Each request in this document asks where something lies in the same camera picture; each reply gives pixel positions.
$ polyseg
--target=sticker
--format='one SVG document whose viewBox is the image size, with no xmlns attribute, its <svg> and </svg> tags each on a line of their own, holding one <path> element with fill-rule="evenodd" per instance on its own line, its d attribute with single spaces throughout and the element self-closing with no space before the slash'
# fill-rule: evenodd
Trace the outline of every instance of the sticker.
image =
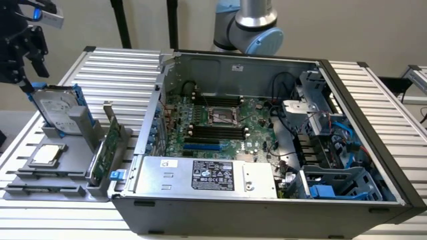
<svg viewBox="0 0 427 240">
<path fill-rule="evenodd" d="M 233 65 L 231 71 L 243 72 L 243 66 L 242 65 Z"/>
<path fill-rule="evenodd" d="M 179 161 L 175 159 L 162 159 L 161 168 L 178 168 Z"/>
<path fill-rule="evenodd" d="M 46 109 L 50 121 L 55 127 L 69 134 L 81 134 L 81 129 L 74 120 L 69 117 L 69 112 L 73 107 L 71 103 L 61 100 L 42 99 L 41 103 Z"/>
<path fill-rule="evenodd" d="M 234 191 L 234 163 L 230 161 L 193 161 L 191 187 L 195 190 Z"/>
</svg>

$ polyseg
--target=silver metal cover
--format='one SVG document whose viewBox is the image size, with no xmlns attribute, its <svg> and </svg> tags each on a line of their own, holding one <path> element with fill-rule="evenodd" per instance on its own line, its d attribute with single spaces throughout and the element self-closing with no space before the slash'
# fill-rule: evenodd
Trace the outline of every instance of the silver metal cover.
<svg viewBox="0 0 427 240">
<path fill-rule="evenodd" d="M 163 156 L 143 159 L 137 193 L 189 199 L 278 198 L 269 163 Z"/>
</svg>

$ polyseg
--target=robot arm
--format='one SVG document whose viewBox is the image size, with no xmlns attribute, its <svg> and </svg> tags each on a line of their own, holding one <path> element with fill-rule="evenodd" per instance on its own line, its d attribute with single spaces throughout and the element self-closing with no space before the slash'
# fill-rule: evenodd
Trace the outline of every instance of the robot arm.
<svg viewBox="0 0 427 240">
<path fill-rule="evenodd" d="M 214 36 L 217 50 L 275 55 L 285 39 L 277 22 L 278 12 L 271 0 L 219 0 Z"/>
<path fill-rule="evenodd" d="M 21 5 L 35 7 L 33 17 L 23 14 Z M 43 29 L 29 25 L 27 21 L 55 22 L 51 25 L 61 28 L 65 20 L 61 13 L 51 0 L 0 0 L 0 83 L 19 85 L 26 93 L 33 93 L 35 89 L 27 79 L 23 57 L 31 60 L 38 75 L 50 77 L 45 66 L 49 46 Z"/>
</svg>

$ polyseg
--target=white wall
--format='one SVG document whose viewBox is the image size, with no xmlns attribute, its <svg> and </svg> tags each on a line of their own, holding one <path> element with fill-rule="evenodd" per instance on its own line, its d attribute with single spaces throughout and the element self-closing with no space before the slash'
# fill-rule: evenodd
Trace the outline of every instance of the white wall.
<svg viewBox="0 0 427 240">
<path fill-rule="evenodd" d="M 43 26 L 50 83 L 58 83 L 85 46 L 121 47 L 110 0 L 54 0 L 65 11 L 62 30 Z M 125 0 L 135 48 L 170 47 L 167 0 Z M 409 64 L 427 65 L 427 0 L 273 0 L 286 39 L 281 56 L 367 62 L 378 75 L 399 76 Z M 217 0 L 179 0 L 182 49 L 209 50 Z M 31 66 L 26 68 L 35 81 Z M 0 109 L 31 109 L 15 86 L 0 85 Z M 4 98 L 14 98 L 6 106 Z"/>
</svg>

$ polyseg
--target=hard drive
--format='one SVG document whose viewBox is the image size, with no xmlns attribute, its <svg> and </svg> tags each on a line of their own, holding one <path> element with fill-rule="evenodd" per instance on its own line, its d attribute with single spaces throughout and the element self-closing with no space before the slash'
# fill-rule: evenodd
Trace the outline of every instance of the hard drive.
<svg viewBox="0 0 427 240">
<path fill-rule="evenodd" d="M 35 103 L 49 127 L 57 128 L 69 135 L 81 135 L 82 131 L 77 122 L 69 117 L 69 112 L 74 106 L 87 106 L 87 101 L 82 88 L 74 86 L 47 86 L 46 83 L 34 84 L 37 91 L 29 98 Z M 91 112 L 89 112 L 91 124 L 95 121 Z"/>
</svg>

